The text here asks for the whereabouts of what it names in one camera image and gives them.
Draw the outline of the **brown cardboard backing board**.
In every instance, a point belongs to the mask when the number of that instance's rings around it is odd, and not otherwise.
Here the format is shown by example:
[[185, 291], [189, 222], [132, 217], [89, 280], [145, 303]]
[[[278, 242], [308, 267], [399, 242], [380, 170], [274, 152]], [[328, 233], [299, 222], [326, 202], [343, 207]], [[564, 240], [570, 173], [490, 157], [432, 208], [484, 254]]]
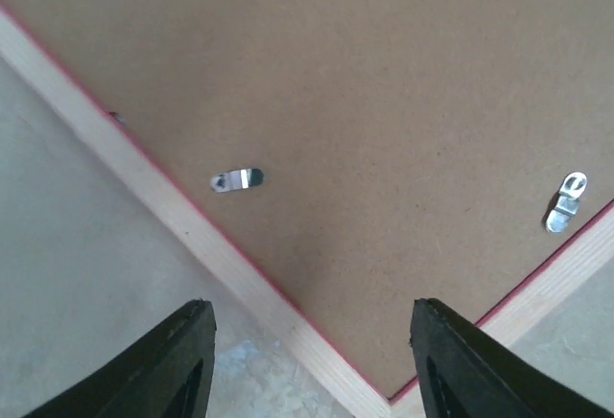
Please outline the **brown cardboard backing board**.
[[[613, 197], [613, 0], [1, 0], [385, 395]], [[260, 186], [210, 179], [258, 168]]]

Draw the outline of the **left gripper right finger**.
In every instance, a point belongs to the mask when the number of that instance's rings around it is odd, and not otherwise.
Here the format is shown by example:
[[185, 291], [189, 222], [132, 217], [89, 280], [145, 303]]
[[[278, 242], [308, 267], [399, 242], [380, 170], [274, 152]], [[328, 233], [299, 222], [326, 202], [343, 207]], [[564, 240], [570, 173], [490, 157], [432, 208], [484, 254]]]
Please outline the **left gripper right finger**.
[[413, 304], [410, 344], [422, 405], [437, 417], [611, 417], [435, 298]]

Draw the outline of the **pink wooden picture frame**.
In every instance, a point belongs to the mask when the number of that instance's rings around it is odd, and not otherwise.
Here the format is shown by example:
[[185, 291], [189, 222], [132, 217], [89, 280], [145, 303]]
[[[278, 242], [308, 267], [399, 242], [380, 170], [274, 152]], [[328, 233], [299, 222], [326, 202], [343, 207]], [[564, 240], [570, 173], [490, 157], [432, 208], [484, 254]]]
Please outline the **pink wooden picture frame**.
[[[377, 391], [7, 11], [1, 57], [344, 409], [355, 417], [423, 416], [415, 380], [390, 399]], [[489, 311], [480, 328], [511, 346], [612, 260], [607, 204]]]

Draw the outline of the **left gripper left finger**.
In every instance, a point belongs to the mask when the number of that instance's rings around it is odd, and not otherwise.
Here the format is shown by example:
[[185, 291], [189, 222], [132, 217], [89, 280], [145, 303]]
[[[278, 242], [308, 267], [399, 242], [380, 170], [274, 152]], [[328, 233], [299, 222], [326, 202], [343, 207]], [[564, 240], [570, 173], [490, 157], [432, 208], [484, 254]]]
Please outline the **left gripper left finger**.
[[209, 301], [174, 311], [117, 357], [29, 417], [203, 417], [215, 363]]

